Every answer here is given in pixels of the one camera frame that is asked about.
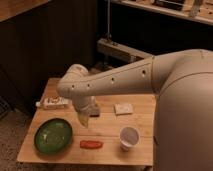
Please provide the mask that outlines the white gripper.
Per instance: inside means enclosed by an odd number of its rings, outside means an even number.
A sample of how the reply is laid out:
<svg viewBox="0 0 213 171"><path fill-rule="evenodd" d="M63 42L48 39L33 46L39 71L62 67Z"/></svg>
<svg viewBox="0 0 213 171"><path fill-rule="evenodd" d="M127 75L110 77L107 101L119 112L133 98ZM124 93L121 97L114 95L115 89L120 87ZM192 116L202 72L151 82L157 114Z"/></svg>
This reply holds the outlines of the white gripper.
<svg viewBox="0 0 213 171"><path fill-rule="evenodd" d="M80 97L72 100L79 122L88 127L89 118L100 115L100 108L94 96Z"/></svg>

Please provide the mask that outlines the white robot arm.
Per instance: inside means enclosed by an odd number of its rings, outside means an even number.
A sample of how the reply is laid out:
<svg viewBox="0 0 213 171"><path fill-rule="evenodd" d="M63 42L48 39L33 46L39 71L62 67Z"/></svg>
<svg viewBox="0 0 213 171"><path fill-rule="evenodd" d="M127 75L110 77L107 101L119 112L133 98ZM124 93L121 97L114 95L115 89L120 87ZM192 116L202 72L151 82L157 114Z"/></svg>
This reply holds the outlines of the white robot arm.
<svg viewBox="0 0 213 171"><path fill-rule="evenodd" d="M70 67L57 92L72 100L156 95L153 171L213 171L213 51L161 54L91 76Z"/></svg>

